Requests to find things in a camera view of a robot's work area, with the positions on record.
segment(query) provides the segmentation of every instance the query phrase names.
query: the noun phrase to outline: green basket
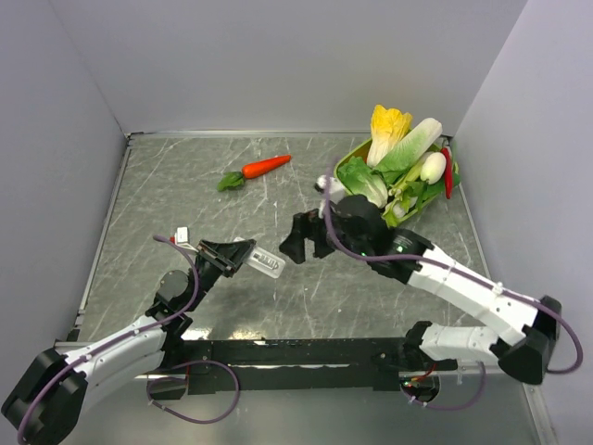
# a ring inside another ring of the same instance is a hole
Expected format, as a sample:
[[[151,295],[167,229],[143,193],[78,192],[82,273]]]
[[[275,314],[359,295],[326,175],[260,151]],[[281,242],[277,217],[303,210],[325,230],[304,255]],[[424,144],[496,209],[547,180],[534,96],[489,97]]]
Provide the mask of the green basket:
[[[371,149],[371,144],[372,144],[372,138],[369,138],[368,140],[364,141],[362,144],[360,144],[359,146],[354,148],[352,151],[350,151],[343,158],[341,158],[340,161],[334,167],[334,177],[337,178],[337,169],[339,169],[344,164],[346,164],[351,158],[354,158],[354,157],[362,158],[366,162],[367,156],[369,155],[369,150]],[[453,170],[455,171],[455,173],[459,173],[460,167],[457,164],[457,162],[453,163]],[[436,197],[431,197],[431,198],[427,199],[426,201],[424,201],[423,207],[426,206],[427,204],[429,204]],[[403,218],[399,219],[398,222],[403,223],[408,218],[411,218],[412,216],[414,216],[416,213],[418,213],[418,209],[414,208],[413,210],[406,213]]]

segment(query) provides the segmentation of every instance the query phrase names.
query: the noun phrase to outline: red chili pepper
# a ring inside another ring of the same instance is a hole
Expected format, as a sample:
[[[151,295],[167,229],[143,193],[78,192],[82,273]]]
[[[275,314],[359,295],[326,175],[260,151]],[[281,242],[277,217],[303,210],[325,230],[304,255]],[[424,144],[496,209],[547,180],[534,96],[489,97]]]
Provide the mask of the red chili pepper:
[[[277,169],[281,165],[288,162],[292,157],[290,155],[284,156],[277,156],[276,158],[264,159],[259,160],[257,162],[252,162],[251,164],[247,164],[241,172],[245,179],[253,179],[265,174],[267,172],[271,172],[274,169]]]
[[[445,196],[447,199],[451,199],[451,194],[453,193],[453,161],[451,159],[451,154],[448,151],[448,148],[444,146],[441,149],[441,153],[445,155],[445,159],[447,160],[447,166],[445,167]]]

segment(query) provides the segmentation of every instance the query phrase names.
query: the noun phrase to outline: orange carrot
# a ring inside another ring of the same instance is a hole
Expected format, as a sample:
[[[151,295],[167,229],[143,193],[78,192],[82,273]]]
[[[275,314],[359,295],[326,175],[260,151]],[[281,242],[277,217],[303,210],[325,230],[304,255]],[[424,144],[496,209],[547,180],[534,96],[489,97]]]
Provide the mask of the orange carrot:
[[[290,155],[284,156],[277,156],[276,158],[264,159],[259,160],[257,162],[252,162],[247,164],[241,172],[245,179],[253,179],[265,174],[267,172],[271,172],[274,169],[277,169],[281,165],[284,165],[288,162],[292,157]]]

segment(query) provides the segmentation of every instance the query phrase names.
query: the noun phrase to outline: gray marble surface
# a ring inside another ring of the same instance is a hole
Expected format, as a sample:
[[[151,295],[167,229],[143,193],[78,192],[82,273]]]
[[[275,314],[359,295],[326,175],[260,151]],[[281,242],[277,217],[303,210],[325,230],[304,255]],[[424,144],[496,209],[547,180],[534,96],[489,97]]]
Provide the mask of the gray marble surface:
[[[187,269],[152,234],[189,226],[190,241],[253,237],[278,254],[292,215],[317,208],[316,178],[361,137],[137,137],[125,168],[92,283],[80,341],[98,340],[131,323],[151,304],[160,277]],[[256,159],[293,160],[242,190],[219,193],[222,174]],[[406,226],[453,258],[484,273],[459,190],[436,199]],[[419,320],[468,325],[475,321],[426,292],[374,273],[338,252],[301,265],[287,261],[273,280],[244,267],[221,278],[191,314],[188,338],[308,338],[403,336]]]

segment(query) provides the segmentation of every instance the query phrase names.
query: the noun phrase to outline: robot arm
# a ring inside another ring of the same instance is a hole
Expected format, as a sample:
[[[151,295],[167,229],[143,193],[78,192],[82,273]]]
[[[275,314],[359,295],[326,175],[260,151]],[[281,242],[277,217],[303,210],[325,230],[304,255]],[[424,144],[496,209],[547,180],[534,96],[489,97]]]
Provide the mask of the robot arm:
[[[233,276],[244,262],[257,262],[261,249],[254,240],[217,244],[202,240],[196,249],[199,287],[192,307],[196,308],[221,275]],[[160,280],[153,305],[132,324],[92,345],[60,355],[55,349],[39,354],[2,405],[2,414],[19,428],[25,413],[40,391],[71,363],[32,412],[24,438],[31,445],[60,443],[76,426],[81,413],[137,375],[169,367],[182,345],[182,333],[192,320],[182,314],[162,325],[143,329],[185,307],[194,293],[193,275],[171,271]],[[128,335],[121,341],[114,339]]]
[[[322,190],[325,181],[316,184]],[[343,197],[340,184],[330,183],[331,219],[339,241],[362,256],[414,254],[435,260],[448,269],[420,261],[368,262],[380,275],[425,290],[470,314],[483,326],[441,326],[419,322],[406,335],[411,346],[434,361],[452,359],[497,364],[508,375],[528,384],[543,381],[558,339],[557,322],[528,304],[502,295],[502,286],[454,261],[441,248],[410,230],[389,229],[381,212],[363,196]],[[315,244],[313,256],[323,258],[335,250],[319,210],[293,218],[290,235],[280,251],[296,263],[305,260],[305,239]],[[489,283],[490,288],[452,273],[461,270]],[[561,304],[545,296],[539,303],[560,314]]]

